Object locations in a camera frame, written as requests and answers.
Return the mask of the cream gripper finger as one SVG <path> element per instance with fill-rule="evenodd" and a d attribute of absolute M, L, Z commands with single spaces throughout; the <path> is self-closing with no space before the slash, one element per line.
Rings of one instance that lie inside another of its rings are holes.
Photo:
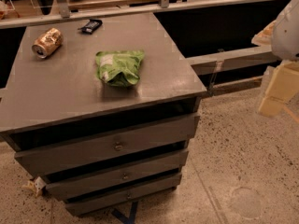
<path fill-rule="evenodd" d="M 275 21 L 271 21 L 251 39 L 251 43 L 257 46 L 270 45 L 275 24 Z"/>
<path fill-rule="evenodd" d="M 258 113 L 274 117 L 299 92 L 299 62 L 282 62 L 271 75 Z"/>

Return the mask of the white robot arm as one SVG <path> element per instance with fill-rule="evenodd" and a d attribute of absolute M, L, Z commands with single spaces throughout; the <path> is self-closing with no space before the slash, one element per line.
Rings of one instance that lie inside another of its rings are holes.
<path fill-rule="evenodd" d="M 258 108 L 261 115 L 274 117 L 299 92 L 299 0 L 291 0 L 251 43 L 270 45 L 272 53 L 281 59 Z"/>

